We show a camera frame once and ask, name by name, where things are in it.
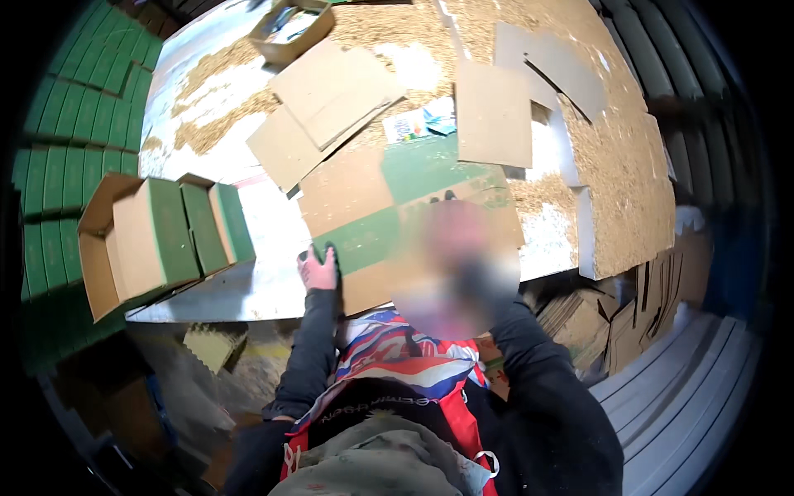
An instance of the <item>small box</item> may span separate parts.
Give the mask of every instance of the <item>small box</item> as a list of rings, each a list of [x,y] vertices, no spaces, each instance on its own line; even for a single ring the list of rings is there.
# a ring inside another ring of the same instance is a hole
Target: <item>small box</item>
[[[58,116],[58,125],[55,128],[56,136],[71,138],[75,132],[77,113],[80,111],[80,102],[83,100],[86,88],[79,84],[70,84]]]
[[[83,206],[94,194],[102,181],[102,150],[86,150],[86,161],[83,164]]]
[[[110,74],[110,69],[113,67],[113,61],[116,60],[116,55],[116,51],[111,47],[106,46],[102,49],[94,71],[91,72],[91,77],[88,79],[90,85],[97,88],[105,88],[105,83]]]
[[[138,155],[134,153],[121,154],[121,173],[138,176]]]
[[[129,113],[129,123],[127,127],[127,141],[125,144],[126,149],[139,152],[141,150],[141,131],[144,128],[144,111],[145,108],[133,107]]]
[[[69,51],[69,55],[66,57],[64,61],[64,65],[60,69],[58,73],[60,77],[64,79],[74,79],[75,73],[77,72],[77,67],[80,65],[80,60],[83,59],[83,54],[88,49],[88,45],[91,44],[91,37],[86,35],[85,33],[80,33],[80,36],[75,41],[75,44],[72,45],[71,50]]]
[[[148,51],[146,52],[146,59],[141,65],[151,71],[154,71],[154,68],[157,65],[157,60],[160,58],[160,51],[162,51],[162,49],[163,41],[160,38],[155,38],[152,40],[152,43],[148,46]]]
[[[79,212],[83,208],[83,165],[86,151],[82,148],[68,148],[66,168],[64,169],[64,213]]]
[[[25,203],[22,213],[25,219],[41,215],[44,207],[44,174],[47,171],[47,151],[31,150],[28,163],[28,181],[25,184]]]
[[[135,86],[138,84],[138,78],[141,77],[141,72],[143,71],[141,66],[135,63],[129,69],[127,79],[124,81],[124,86],[119,93],[125,102],[132,102],[133,95],[135,95]]]
[[[99,56],[102,54],[102,50],[104,48],[105,45],[100,41],[94,41],[88,45],[86,53],[83,55],[83,59],[80,60],[80,65],[77,67],[77,71],[75,72],[75,81],[88,83],[88,80],[91,79],[91,74],[93,74],[94,68],[99,61]]]
[[[41,223],[41,246],[44,249],[44,273],[47,275],[47,288],[53,292],[66,286],[64,250],[60,244],[60,223],[44,221]]]
[[[31,298],[47,294],[47,275],[44,272],[40,224],[25,225],[25,274]]]
[[[59,213],[64,207],[64,171],[66,148],[51,147],[47,151],[47,167],[44,172],[44,198],[42,215]]]
[[[19,150],[13,161],[11,181],[15,190],[19,190],[20,205],[25,204],[25,187],[28,184],[28,165],[30,164],[30,150]]]
[[[107,38],[105,39],[105,45],[109,48],[112,48],[114,51],[118,50],[118,45],[121,44],[121,40],[124,39],[124,33],[127,32],[132,25],[131,20],[129,20],[123,13],[119,12],[119,15],[115,16],[115,22],[113,27],[110,28],[110,33],[108,33]]]
[[[91,128],[91,142],[105,146],[110,136],[110,123],[113,119],[113,109],[116,98],[108,94],[99,95],[97,113],[94,116],[94,125]]]
[[[229,264],[254,260],[256,252],[245,223],[237,188],[229,184],[215,183],[210,188],[210,205]]]
[[[138,62],[140,65],[143,65],[144,61],[146,60],[146,52],[148,52],[148,47],[151,43],[152,35],[145,31],[141,33],[141,37],[138,38],[132,53],[129,55],[130,58]]]
[[[130,109],[131,107],[128,102],[116,100],[116,106],[113,109],[113,118],[110,121],[110,135],[107,138],[107,144],[109,146],[118,148],[125,147]]]
[[[52,90],[49,98],[47,98],[47,105],[44,106],[44,112],[41,114],[41,120],[39,121],[39,134],[48,136],[55,134],[60,110],[64,107],[64,99],[68,90],[69,83],[64,81],[57,80],[52,84]]]
[[[320,14],[306,28],[303,34],[296,36],[289,43],[267,43],[271,26],[281,11],[287,7],[297,6],[305,10],[319,10]],[[265,61],[276,65],[288,65],[300,57],[306,50],[315,46],[331,31],[335,24],[331,4],[320,0],[281,0],[272,10],[262,17],[259,24],[248,34],[249,42],[264,55]]]
[[[145,108],[148,99],[149,87],[152,85],[152,73],[141,69],[138,80],[135,83],[135,94],[133,94],[133,108]]]
[[[114,150],[102,152],[102,177],[108,172],[121,172],[121,152]]]
[[[128,56],[123,53],[117,54],[113,64],[110,66],[110,72],[105,81],[105,89],[113,94],[121,94],[132,65],[133,61]]]
[[[118,45],[118,52],[123,53],[126,56],[131,56],[133,54],[133,49],[135,48],[135,44],[138,42],[138,38],[141,37],[141,32],[143,29],[141,25],[138,23],[133,23],[133,28],[128,29],[126,33],[124,33],[124,37],[121,39],[121,43]]]
[[[77,219],[61,219],[60,245],[64,251],[67,284],[82,281],[83,269],[80,268],[80,250],[77,245]]]
[[[187,215],[187,226],[191,233],[191,241],[198,259],[198,265],[202,269],[203,275],[210,275],[229,266],[226,252],[221,242],[221,235],[215,224],[210,206],[210,196],[207,188],[212,187],[211,181],[206,184],[198,185],[193,183],[182,183],[179,185],[182,191],[182,201],[185,205]]]
[[[108,173],[77,233],[94,321],[200,277],[178,183]]]
[[[50,76],[45,76],[44,79],[42,79],[41,85],[39,85],[39,89],[36,91],[36,96],[33,97],[33,101],[28,108],[28,116],[25,118],[23,129],[26,133],[34,134],[38,131],[39,124],[41,123],[41,114],[44,113],[44,108],[47,105],[47,100],[49,99],[53,84],[55,84],[55,79]]]
[[[80,102],[80,110],[77,113],[75,132],[72,135],[75,140],[82,141],[83,143],[87,143],[91,140],[98,106],[99,92],[91,88],[86,88],[83,100]]]

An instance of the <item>cardboard box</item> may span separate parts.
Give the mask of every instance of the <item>cardboard box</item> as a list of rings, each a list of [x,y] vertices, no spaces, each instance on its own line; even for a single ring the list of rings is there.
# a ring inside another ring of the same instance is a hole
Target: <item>cardboard box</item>
[[[160,58],[160,51],[162,51],[162,49],[163,41],[160,38],[155,38],[155,40],[148,47],[146,59],[143,61],[142,65],[150,71],[154,71],[154,68],[157,65],[157,60]]]
[[[28,165],[30,164],[30,150],[19,150],[13,161],[11,181],[13,188],[20,192],[20,205],[25,204],[25,189],[28,185]]]
[[[89,36],[80,33],[80,36],[75,41],[75,44],[71,46],[69,55],[66,57],[66,60],[64,61],[64,65],[62,66],[60,72],[58,73],[62,78],[64,79],[75,78],[77,67],[80,65],[80,60],[83,59],[83,54],[88,49],[89,44],[91,44],[91,38]]]
[[[36,96],[28,108],[28,116],[25,118],[23,129],[26,133],[34,134],[39,129],[41,123],[41,114],[44,113],[44,107],[47,105],[52,85],[55,84],[55,79],[50,76],[45,76],[41,81],[39,89],[36,91]]]
[[[133,153],[121,154],[121,173],[138,175],[138,155]]]
[[[94,321],[200,277],[178,183],[109,172],[77,231]]]
[[[25,225],[25,274],[30,297],[47,294],[47,274],[44,271],[44,253],[41,249],[41,225]]]
[[[139,152],[141,150],[141,131],[144,128],[145,108],[133,107],[129,112],[129,122],[127,123],[127,140],[124,148]]]
[[[116,51],[111,47],[106,46],[102,49],[94,70],[91,72],[91,77],[88,79],[90,85],[97,88],[105,88],[110,69],[113,67],[113,61],[116,60],[116,54]]]
[[[133,100],[133,95],[135,95],[135,86],[138,84],[138,78],[141,77],[141,72],[143,72],[143,69],[135,64],[133,64],[133,66],[129,69],[129,74],[126,76],[124,86],[122,87],[120,93],[125,102],[131,102]]]
[[[99,56],[102,54],[104,48],[105,45],[101,41],[93,41],[88,45],[86,53],[83,55],[83,59],[80,60],[80,65],[75,72],[75,81],[88,83],[88,80],[91,78],[91,73],[94,71],[94,67],[96,67]]]
[[[116,105],[116,98],[108,94],[99,95],[97,113],[94,116],[94,125],[91,128],[91,142],[102,146],[107,144],[110,136],[110,122],[113,119],[113,109]]]
[[[58,125],[55,128],[56,136],[71,138],[74,134],[77,113],[80,111],[80,102],[83,100],[85,92],[86,88],[79,84],[69,85],[64,97],[64,106],[61,107],[60,116],[58,116]]]
[[[47,151],[47,167],[44,171],[44,198],[42,215],[59,213],[64,207],[64,170],[66,148],[51,147]]]
[[[221,244],[229,264],[250,262],[256,258],[253,242],[245,224],[245,215],[237,188],[215,183],[210,188],[210,206]]]
[[[127,126],[129,125],[129,113],[132,107],[124,100],[116,100],[113,108],[113,117],[110,121],[110,134],[107,137],[107,144],[116,148],[124,148],[127,141]]]
[[[44,273],[47,275],[49,292],[66,286],[64,251],[60,243],[60,223],[44,221],[41,223],[41,246],[44,250]]]
[[[115,150],[102,152],[102,177],[108,172],[121,172],[121,152]]]
[[[210,275],[228,267],[229,260],[215,224],[206,187],[183,183],[179,189],[182,191],[187,225],[202,274]]]
[[[123,53],[116,54],[105,81],[105,89],[113,94],[121,94],[131,66],[132,59]]]
[[[289,43],[276,44],[265,42],[270,36],[270,32],[268,30],[264,33],[263,29],[278,17],[282,9],[291,6],[321,11],[317,19],[314,20],[306,31]],[[329,3],[321,2],[320,0],[281,0],[273,6],[270,12],[262,17],[259,24],[248,34],[248,39],[249,42],[264,55],[268,63],[287,65],[322,40],[331,31],[335,23],[333,12],[331,12],[331,4]],[[147,60],[146,62],[147,63],[144,65],[148,67],[150,61]]]
[[[96,119],[99,107],[99,92],[86,88],[83,101],[80,102],[80,110],[77,113],[75,132],[73,138],[87,143],[91,140],[91,133],[94,131],[94,120]]]
[[[77,219],[60,221],[60,247],[64,252],[67,284],[82,281],[83,269],[80,267],[80,250],[77,245]]]
[[[83,206],[91,199],[101,180],[102,150],[86,150],[86,160],[83,164]]]
[[[66,92],[69,90],[69,83],[65,81],[56,80],[52,84],[49,98],[47,98],[47,105],[44,106],[44,112],[41,114],[39,122],[39,134],[52,136],[55,134],[56,126],[58,125],[58,116],[60,110],[64,106],[64,99]]]
[[[83,165],[86,151],[82,148],[67,148],[64,170],[64,213],[79,212],[83,208]]]
[[[395,275],[387,254],[400,226],[430,199],[455,197],[485,206],[499,242],[524,244],[515,205],[501,167],[457,162],[457,136],[434,136],[338,152],[301,182],[298,200],[314,246],[337,247],[345,313],[351,315],[391,300]]]
[[[25,203],[22,213],[26,220],[41,215],[44,205],[44,174],[47,171],[47,151],[36,149],[30,151],[28,162],[28,180],[25,184]]]

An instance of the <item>stack of cardboard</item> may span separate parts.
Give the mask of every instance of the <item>stack of cardboard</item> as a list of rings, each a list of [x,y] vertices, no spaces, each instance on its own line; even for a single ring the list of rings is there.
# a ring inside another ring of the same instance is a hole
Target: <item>stack of cardboard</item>
[[[711,238],[684,228],[676,243],[636,267],[637,298],[612,321],[605,367],[617,374],[673,326],[679,302],[699,307],[711,266]]]
[[[323,40],[270,82],[283,103],[246,142],[288,192],[406,89],[369,51]]]
[[[538,315],[538,324],[568,348],[573,366],[584,370],[607,346],[610,320],[617,309],[609,294],[580,289],[549,302]]]

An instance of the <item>green box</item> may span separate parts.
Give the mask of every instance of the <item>green box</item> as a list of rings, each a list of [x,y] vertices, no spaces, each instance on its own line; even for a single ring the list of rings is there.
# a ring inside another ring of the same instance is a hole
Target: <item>green box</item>
[[[71,27],[71,31],[66,36],[64,42],[60,45],[58,52],[56,53],[55,57],[52,59],[52,62],[49,65],[49,69],[47,70],[51,74],[58,74],[60,70],[64,66],[64,62],[66,61],[69,53],[71,52],[72,47],[74,46],[75,42],[77,41],[80,33],[83,31],[83,26],[88,22],[91,16],[94,14],[95,8],[93,6],[88,6],[80,17],[78,18],[77,22]]]
[[[129,27],[130,20],[124,14],[117,16],[116,22],[113,24],[113,27],[110,29],[110,34],[108,34],[105,40],[105,44],[113,50],[118,50],[118,45],[121,44],[121,40],[124,39],[124,35],[127,33]]]
[[[141,131],[144,128],[144,109],[135,108],[129,113],[129,127],[127,128],[126,146],[128,150],[139,152],[141,150]]]
[[[102,180],[102,151],[86,150],[83,165],[83,204],[87,205]]]
[[[113,109],[116,105],[116,98],[108,94],[99,95],[97,113],[94,117],[94,125],[91,128],[91,141],[102,146],[106,145],[110,139],[110,123],[113,121]]]
[[[44,106],[44,112],[41,114],[39,134],[55,134],[60,110],[64,107],[64,99],[68,91],[69,83],[57,80],[52,84],[52,90],[50,91],[49,98],[47,98],[47,105]]]
[[[135,94],[133,95],[133,108],[146,107],[146,100],[148,99],[149,87],[152,85],[152,73],[141,69],[138,75],[138,81],[135,84]]]
[[[30,299],[30,289],[28,288],[28,275],[22,274],[22,294],[21,298],[23,302],[27,302]]]
[[[66,151],[64,172],[64,213],[79,212],[83,208],[83,165],[86,151],[69,148]]]
[[[154,68],[157,65],[157,59],[160,58],[160,51],[162,49],[163,42],[160,41],[159,38],[156,38],[149,45],[148,52],[146,52],[146,60],[144,60],[143,66],[154,71]]]
[[[138,155],[134,153],[121,154],[121,173],[138,176]]]
[[[21,194],[20,204],[25,204],[25,190],[28,184],[28,165],[30,164],[30,150],[20,150],[13,161],[11,181],[13,187]]]
[[[102,177],[108,172],[121,172],[121,152],[105,150],[102,153]]]
[[[107,81],[105,81],[105,89],[110,93],[120,95],[132,65],[133,61],[128,56],[123,53],[117,54],[107,76]]]
[[[212,215],[210,197],[204,187],[183,183],[182,191],[187,226],[203,275],[210,275],[229,266],[221,235]]]
[[[138,38],[135,48],[133,48],[133,51],[130,53],[129,57],[143,65],[144,61],[146,60],[146,53],[148,52],[148,48],[151,43],[152,35],[146,31],[142,32],[141,37]]]
[[[103,48],[102,53],[99,54],[99,60],[97,60],[96,66],[94,66],[94,71],[91,72],[88,83],[97,88],[104,89],[114,60],[116,60],[116,51],[107,46]]]
[[[83,59],[80,60],[80,65],[77,66],[77,71],[75,71],[75,81],[80,81],[81,83],[88,83],[88,80],[91,79],[91,74],[94,72],[94,68],[99,61],[99,56],[102,54],[102,50],[105,48],[105,45],[102,42],[94,41],[88,45],[86,48],[86,53],[83,55]]]
[[[116,23],[118,23],[118,19],[123,16],[123,13],[120,13],[114,8],[110,8],[110,12],[108,12],[107,17],[102,20],[102,23],[94,32],[94,39],[106,43],[108,36],[113,32]]]
[[[229,263],[254,260],[256,252],[253,249],[248,225],[245,224],[245,215],[237,188],[229,184],[215,183],[210,188],[210,205]]]
[[[104,4],[104,6],[100,4],[97,6],[97,8],[94,9],[94,12],[88,18],[88,21],[86,21],[86,24],[83,26],[83,29],[81,29],[82,33],[87,33],[91,35],[91,37],[94,36],[96,30],[105,21],[105,18],[107,17],[108,13],[110,13],[110,9],[106,9],[105,6],[110,7],[107,4]]]
[[[109,146],[124,148],[127,141],[127,126],[129,125],[130,105],[124,100],[116,100],[113,108],[113,119],[110,121],[110,135],[107,138]]]
[[[83,279],[83,269],[80,267],[80,250],[77,243],[77,224],[77,219],[62,219],[60,221],[60,243],[64,250],[64,268],[68,284],[74,284]]]
[[[47,275],[47,288],[50,292],[66,286],[64,250],[60,244],[60,222],[41,223],[41,246],[44,249],[44,273]]]
[[[80,110],[77,113],[77,122],[73,133],[75,140],[86,143],[91,140],[91,134],[94,131],[94,120],[99,107],[99,95],[98,91],[86,88],[83,100],[80,102]]]
[[[25,219],[41,215],[44,207],[44,174],[47,171],[47,151],[31,150],[28,164],[28,182],[25,185]]]
[[[41,249],[41,224],[25,225],[25,273],[30,297],[47,294],[47,274]]]
[[[80,111],[80,102],[86,92],[85,87],[77,84],[70,84],[64,98],[64,106],[60,110],[58,125],[55,128],[56,136],[71,138],[75,132],[77,113]]]
[[[126,56],[131,56],[133,54],[133,49],[135,49],[135,44],[141,37],[141,31],[143,31],[141,25],[139,25],[137,22],[133,23],[133,27],[124,33],[124,37],[121,39],[121,43],[118,45],[118,52],[123,53]]]
[[[55,79],[50,76],[45,76],[44,79],[42,79],[41,85],[39,85],[39,89],[36,91],[36,96],[33,97],[33,101],[28,108],[28,116],[25,118],[23,129],[26,133],[33,134],[38,131],[39,124],[41,123],[41,115],[44,113],[44,108],[47,106],[47,100],[49,99],[53,84],[55,84]]]
[[[125,102],[132,102],[133,96],[135,95],[135,86],[137,86],[138,78],[141,77],[141,72],[143,71],[141,66],[135,63],[129,69],[129,76],[127,76],[122,93],[120,93]]]
[[[51,147],[47,151],[47,168],[44,174],[44,203],[42,215],[59,213],[64,207],[64,170],[66,148]]]
[[[75,77],[77,67],[80,66],[80,62],[83,60],[83,55],[86,53],[89,44],[91,44],[90,37],[80,33],[80,36],[71,47],[69,55],[64,61],[64,66],[58,72],[60,77],[64,79],[73,79]]]

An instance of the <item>flattened cardboard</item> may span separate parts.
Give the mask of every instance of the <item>flattened cardboard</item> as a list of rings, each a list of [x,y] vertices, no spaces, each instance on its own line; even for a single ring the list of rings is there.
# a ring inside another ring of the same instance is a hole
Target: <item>flattened cardboard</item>
[[[679,302],[697,307],[703,301],[711,265],[708,233],[685,229],[676,243],[656,259],[637,267],[637,298],[630,317],[621,310],[612,321],[607,365],[620,372],[673,327]]]
[[[320,14],[314,22],[306,28],[300,36],[295,37],[289,43],[268,43],[270,33],[265,33],[265,26],[272,22],[285,7],[298,6],[303,9],[320,10]],[[333,18],[331,4],[320,2],[319,0],[282,0],[276,3],[270,12],[266,13],[262,20],[248,34],[248,41],[264,55],[268,63],[276,65],[287,65],[300,57],[304,52],[312,48],[318,41],[322,40],[333,28],[336,21]]]
[[[497,36],[509,31],[510,28],[504,24],[501,21],[496,23]],[[578,60],[564,41],[549,32],[523,30],[520,35],[510,36],[511,41],[514,41],[513,37],[520,39],[519,46],[526,60],[565,93],[590,122],[598,118],[607,106],[601,79]]]
[[[506,22],[497,22],[494,31],[494,66],[520,71],[529,81],[530,97],[549,110],[560,106],[557,90],[543,79],[532,67],[526,65],[523,46],[526,31]]]
[[[399,84],[387,87],[386,91],[391,103],[399,100],[405,93],[405,89]],[[320,152],[289,111],[280,106],[245,143],[273,182],[287,193],[386,108],[388,106],[374,109]]]
[[[177,183],[109,172],[77,231],[94,321],[199,278]]]
[[[318,43],[270,81],[320,151],[372,110],[389,105],[385,88],[395,84],[395,76],[370,52],[343,52],[331,40]]]
[[[391,300],[396,282],[386,258],[401,224],[448,190],[456,198],[485,205],[500,239],[516,249],[523,245],[501,167],[458,163],[454,136],[394,144],[384,152],[345,150],[306,177],[298,203],[314,246],[331,241],[337,247],[347,315]]]
[[[520,72],[461,60],[455,90],[460,160],[532,168],[531,95]]]

